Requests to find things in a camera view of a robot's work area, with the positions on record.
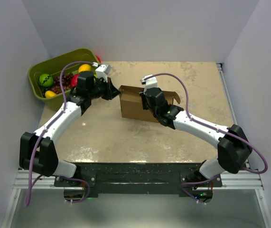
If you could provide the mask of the brown cardboard box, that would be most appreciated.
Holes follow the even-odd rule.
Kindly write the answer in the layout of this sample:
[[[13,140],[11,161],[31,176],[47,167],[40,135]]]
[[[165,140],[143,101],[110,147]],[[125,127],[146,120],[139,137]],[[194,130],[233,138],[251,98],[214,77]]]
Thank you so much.
[[[174,104],[176,101],[180,103],[180,97],[176,92],[163,91],[165,99],[168,102],[168,108],[163,114],[153,114],[150,110],[143,110],[140,92],[144,88],[135,86],[120,86],[120,105],[121,116],[123,118],[141,120],[153,123],[160,123],[165,126],[172,126],[172,121],[175,120],[176,115],[184,109]]]

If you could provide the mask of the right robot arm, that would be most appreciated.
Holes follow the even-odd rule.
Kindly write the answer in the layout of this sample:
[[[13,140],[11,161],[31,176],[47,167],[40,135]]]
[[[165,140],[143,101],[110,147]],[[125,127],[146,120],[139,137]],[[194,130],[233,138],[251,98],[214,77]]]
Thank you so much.
[[[237,174],[252,153],[240,126],[234,124],[226,127],[203,119],[194,121],[183,108],[169,104],[163,91],[157,87],[140,92],[140,97],[143,109],[150,110],[161,125],[194,135],[217,149],[217,156],[202,162],[186,176],[186,182],[196,182],[204,187],[224,171]]]

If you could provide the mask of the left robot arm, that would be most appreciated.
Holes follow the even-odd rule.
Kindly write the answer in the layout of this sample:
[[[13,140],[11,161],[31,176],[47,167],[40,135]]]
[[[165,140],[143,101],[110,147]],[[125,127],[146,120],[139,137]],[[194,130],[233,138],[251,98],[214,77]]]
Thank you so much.
[[[63,176],[70,186],[81,183],[82,175],[76,165],[60,160],[56,142],[66,129],[91,106],[92,100],[112,100],[120,94],[110,77],[96,78],[84,71],[78,76],[76,87],[71,89],[66,102],[39,129],[25,132],[20,139],[19,165],[21,168],[43,176]]]

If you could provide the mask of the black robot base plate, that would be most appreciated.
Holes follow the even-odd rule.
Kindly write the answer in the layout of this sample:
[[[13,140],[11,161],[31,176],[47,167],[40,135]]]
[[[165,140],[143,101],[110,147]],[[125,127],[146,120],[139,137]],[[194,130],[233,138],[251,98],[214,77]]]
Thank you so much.
[[[213,189],[222,186],[221,177],[208,183],[195,178],[199,163],[77,163],[72,180],[58,178],[56,187],[63,187],[66,199],[88,194],[170,194],[209,202]]]

